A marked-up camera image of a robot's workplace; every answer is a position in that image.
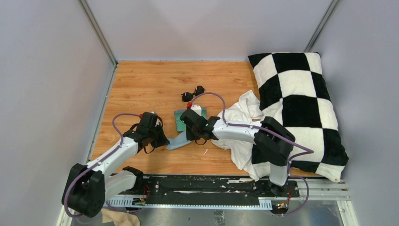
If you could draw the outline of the light blue cleaning cloth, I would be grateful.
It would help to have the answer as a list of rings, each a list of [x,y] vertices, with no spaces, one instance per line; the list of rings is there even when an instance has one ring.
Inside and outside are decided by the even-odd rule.
[[[191,143],[191,141],[187,139],[186,131],[181,132],[175,138],[168,138],[168,141],[169,144],[166,146],[167,150],[175,150]]]

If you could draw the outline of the black round sunglasses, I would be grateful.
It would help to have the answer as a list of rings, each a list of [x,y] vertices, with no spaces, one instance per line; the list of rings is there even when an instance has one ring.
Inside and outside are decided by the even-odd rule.
[[[190,101],[192,101],[194,99],[194,97],[196,97],[196,96],[198,96],[198,95],[200,95],[200,94],[202,94],[204,92],[205,92],[205,89],[204,89],[203,86],[197,86],[192,93],[190,93],[190,92],[182,93],[181,94],[182,101],[186,102],[186,103],[190,102]]]

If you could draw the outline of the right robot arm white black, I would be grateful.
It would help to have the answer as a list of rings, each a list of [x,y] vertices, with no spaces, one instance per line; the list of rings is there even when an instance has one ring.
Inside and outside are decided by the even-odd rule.
[[[220,117],[204,117],[187,109],[180,116],[186,126],[188,140],[238,140],[252,143],[252,162],[269,162],[269,191],[282,196],[287,191],[289,156],[295,144],[295,136],[272,117],[262,121],[224,121]]]

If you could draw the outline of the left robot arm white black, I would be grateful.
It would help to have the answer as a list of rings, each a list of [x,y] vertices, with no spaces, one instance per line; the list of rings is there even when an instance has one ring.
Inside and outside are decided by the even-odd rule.
[[[156,113],[144,112],[138,117],[139,123],[124,133],[112,121],[119,141],[100,157],[71,167],[62,196],[62,205],[69,217],[93,218],[109,199],[121,192],[129,190],[132,194],[140,194],[149,191],[144,185],[142,171],[124,167],[115,173],[126,160],[145,151],[148,145],[157,148],[169,144],[163,131],[163,120]]]

